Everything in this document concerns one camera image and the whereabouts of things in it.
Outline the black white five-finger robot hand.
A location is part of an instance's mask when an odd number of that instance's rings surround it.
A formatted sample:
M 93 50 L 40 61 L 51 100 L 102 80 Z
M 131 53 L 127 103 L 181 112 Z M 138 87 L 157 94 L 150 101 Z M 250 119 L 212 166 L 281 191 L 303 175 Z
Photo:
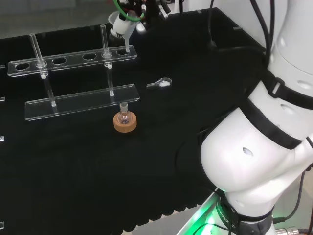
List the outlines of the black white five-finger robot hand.
M 146 32 L 165 22 L 171 9 L 165 0 L 114 0 L 118 15 L 112 23 L 111 35 L 121 38 L 135 27 Z

